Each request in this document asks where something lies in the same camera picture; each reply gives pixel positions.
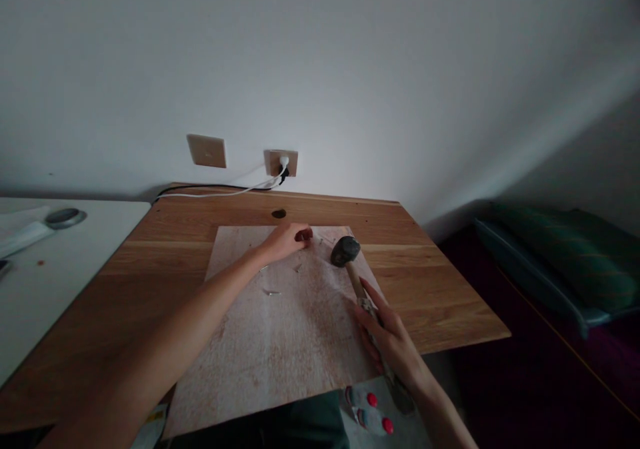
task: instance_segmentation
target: hammer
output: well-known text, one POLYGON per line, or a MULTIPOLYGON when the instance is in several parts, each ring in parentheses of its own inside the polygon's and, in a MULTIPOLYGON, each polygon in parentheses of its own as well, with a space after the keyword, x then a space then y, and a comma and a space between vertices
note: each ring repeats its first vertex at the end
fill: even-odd
MULTIPOLYGON (((358 305, 377 320, 381 326, 384 326, 373 309, 371 300, 367 297, 367 293, 360 282, 358 271, 353 264, 358 253, 360 253, 360 243, 355 239, 355 237, 343 236, 335 243, 335 247, 331 251, 331 264, 347 269, 349 279, 351 279, 351 285, 353 286, 355 295, 358 298, 358 305)), ((377 348, 378 345, 375 338, 371 334, 369 337, 373 345, 377 348)), ((396 407, 404 415, 411 414, 414 411, 414 405, 406 387, 402 384, 402 381, 396 377, 391 368, 389 368, 386 361, 383 360, 382 365, 385 370, 385 379, 396 407)))
POLYGON ((360 253, 360 243, 356 241, 353 236, 341 237, 338 242, 335 243, 335 247, 331 251, 331 264, 338 267, 347 269, 349 279, 351 279, 351 285, 358 298, 358 302, 361 298, 368 299, 365 289, 360 282, 360 276, 353 264, 353 261, 360 253))

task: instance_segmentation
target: wooden table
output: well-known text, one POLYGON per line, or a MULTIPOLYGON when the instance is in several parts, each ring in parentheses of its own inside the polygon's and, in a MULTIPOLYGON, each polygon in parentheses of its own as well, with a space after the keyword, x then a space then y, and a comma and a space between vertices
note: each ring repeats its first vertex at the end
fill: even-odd
POLYGON ((279 191, 166 198, 2 388, 0 432, 56 422, 132 339, 203 282, 218 226, 276 225, 278 209, 285 221, 351 227, 421 353, 510 335, 399 203, 279 191))

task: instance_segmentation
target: light switch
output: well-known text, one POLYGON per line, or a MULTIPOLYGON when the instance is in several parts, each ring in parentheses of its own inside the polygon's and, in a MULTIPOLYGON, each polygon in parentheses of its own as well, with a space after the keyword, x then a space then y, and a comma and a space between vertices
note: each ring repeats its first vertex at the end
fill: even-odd
POLYGON ((225 140, 209 136, 187 135, 193 163, 199 166, 227 167, 225 140))

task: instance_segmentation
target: plywood sheet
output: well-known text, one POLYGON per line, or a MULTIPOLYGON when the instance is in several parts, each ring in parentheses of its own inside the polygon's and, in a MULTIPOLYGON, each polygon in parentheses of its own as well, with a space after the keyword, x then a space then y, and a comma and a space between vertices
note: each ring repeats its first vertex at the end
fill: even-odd
MULTIPOLYGON (((264 241, 274 226, 218 229, 207 278, 264 241)), ((313 227, 311 247, 262 270, 178 381, 164 437, 321 394, 377 375, 351 316, 347 271, 329 262, 351 230, 313 227), (267 291, 280 295, 268 296, 267 291)), ((379 290, 364 256, 355 264, 379 290)))

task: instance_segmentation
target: finger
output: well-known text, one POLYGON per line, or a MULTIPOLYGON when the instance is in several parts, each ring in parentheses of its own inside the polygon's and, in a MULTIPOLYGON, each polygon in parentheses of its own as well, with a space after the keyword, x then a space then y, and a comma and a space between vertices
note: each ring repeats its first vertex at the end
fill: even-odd
POLYGON ((304 230, 311 231, 311 227, 307 223, 290 223, 289 230, 291 232, 295 232, 295 234, 298 234, 299 232, 304 230))
POLYGON ((376 347, 371 342, 371 337, 369 336, 369 333, 364 328, 364 326, 361 326, 360 324, 358 324, 358 327, 360 328, 360 337, 362 338, 363 346, 365 347, 369 355, 372 357, 372 359, 375 362, 379 362, 381 360, 380 352, 376 349, 376 347))
POLYGON ((380 327, 380 324, 371 317, 371 315, 362 309, 360 306, 356 306, 354 309, 355 318, 358 320, 360 324, 362 324, 365 329, 369 331, 375 339, 380 343, 382 340, 386 340, 389 336, 388 333, 380 327))
POLYGON ((367 294, 373 301, 373 304, 375 304, 378 309, 390 309, 387 302, 384 299, 382 299, 382 296, 380 295, 380 293, 377 292, 373 288, 373 286, 369 284, 369 282, 366 279, 361 277, 360 282, 362 282, 362 285, 365 288, 365 291, 367 291, 367 294))
POLYGON ((310 244, 311 244, 310 241, 296 240, 296 242, 294 242, 294 247, 295 247, 295 250, 301 250, 309 247, 310 244))

